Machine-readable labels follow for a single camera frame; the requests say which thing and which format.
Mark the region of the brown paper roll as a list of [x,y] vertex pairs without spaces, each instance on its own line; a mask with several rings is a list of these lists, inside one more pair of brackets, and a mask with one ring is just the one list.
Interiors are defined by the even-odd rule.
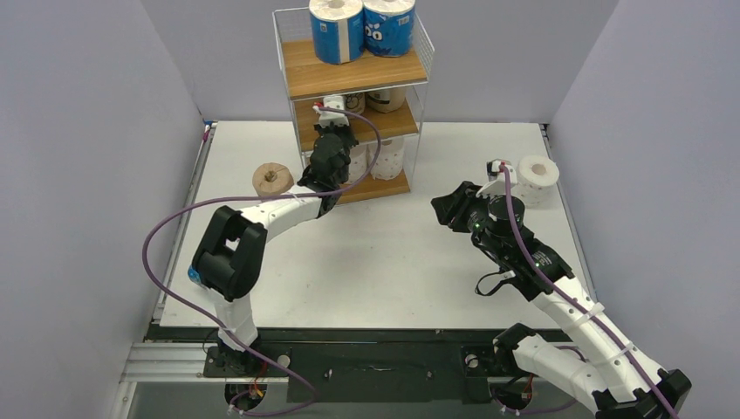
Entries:
[[391,113],[401,108],[406,94],[405,86],[368,91],[365,93],[366,105],[379,113]]

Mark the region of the blue white roll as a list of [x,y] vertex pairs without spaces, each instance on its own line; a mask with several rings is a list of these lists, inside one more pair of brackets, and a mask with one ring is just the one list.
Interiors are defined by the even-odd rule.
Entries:
[[410,52],[415,0],[366,0],[363,7],[368,51],[380,57],[400,57]]
[[312,42],[317,58],[331,65],[359,59],[364,47],[363,3],[356,0],[311,0]]

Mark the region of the brown cartoon printed roll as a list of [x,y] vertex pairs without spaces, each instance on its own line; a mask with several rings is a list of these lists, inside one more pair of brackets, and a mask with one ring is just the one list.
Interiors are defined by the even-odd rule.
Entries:
[[344,96],[345,109],[351,113],[363,114],[366,109],[366,94],[364,92],[349,93]]

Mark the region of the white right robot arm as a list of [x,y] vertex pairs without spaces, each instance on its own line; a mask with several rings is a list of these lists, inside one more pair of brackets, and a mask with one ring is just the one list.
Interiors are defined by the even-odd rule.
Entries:
[[492,360],[515,376],[534,374],[566,392],[597,418],[676,418],[692,384],[645,355],[608,318],[570,265],[524,226],[515,196],[485,197],[462,182],[431,205],[439,224],[466,233],[499,268],[500,285],[512,285],[550,317],[580,358],[517,323],[493,340]]

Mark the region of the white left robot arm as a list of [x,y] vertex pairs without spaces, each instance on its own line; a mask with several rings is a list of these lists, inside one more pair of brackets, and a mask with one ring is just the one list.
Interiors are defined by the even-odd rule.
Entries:
[[348,125],[317,127],[310,162],[287,192],[245,209],[218,208],[196,248],[188,275],[213,299],[216,317],[225,325],[222,346],[226,363],[237,374],[259,367],[260,351],[250,292],[260,275],[270,240],[300,223],[318,219],[336,205],[349,178],[351,150],[357,146]]

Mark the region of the white dotted roll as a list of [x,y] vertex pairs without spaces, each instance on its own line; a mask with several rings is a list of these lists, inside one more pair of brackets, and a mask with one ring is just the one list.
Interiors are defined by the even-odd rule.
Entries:
[[358,145],[350,150],[348,183],[357,182],[367,171],[367,146]]
[[382,141],[379,157],[371,168],[371,177],[383,181],[396,178],[403,170],[404,150],[405,140],[403,137]]

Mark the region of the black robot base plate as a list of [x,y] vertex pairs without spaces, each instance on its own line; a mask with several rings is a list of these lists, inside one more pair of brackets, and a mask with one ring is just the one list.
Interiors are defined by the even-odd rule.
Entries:
[[222,379],[230,398],[270,395],[280,384],[288,402],[490,402],[506,394],[528,402],[531,379],[500,364],[490,329],[263,328],[257,351],[281,368],[229,355],[213,327],[152,325],[147,343],[195,344],[196,375]]

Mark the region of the white wire wooden shelf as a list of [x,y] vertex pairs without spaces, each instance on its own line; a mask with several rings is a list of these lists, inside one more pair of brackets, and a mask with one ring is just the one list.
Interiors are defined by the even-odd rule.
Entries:
[[400,173],[390,180],[368,176],[346,192],[340,202],[354,203],[409,192],[435,54],[421,19],[414,17],[412,20],[413,43],[410,52],[404,56],[382,58],[366,52],[361,58],[341,65],[326,64],[316,57],[307,7],[275,10],[272,19],[301,166],[307,166],[313,144],[319,136],[314,128],[319,117],[313,106],[325,96],[402,88],[405,96],[399,109],[382,113],[368,108],[363,112],[363,116],[373,123],[371,127],[361,120],[350,120],[355,139],[361,147],[373,145],[378,137],[385,141],[404,142],[404,152],[398,159]]

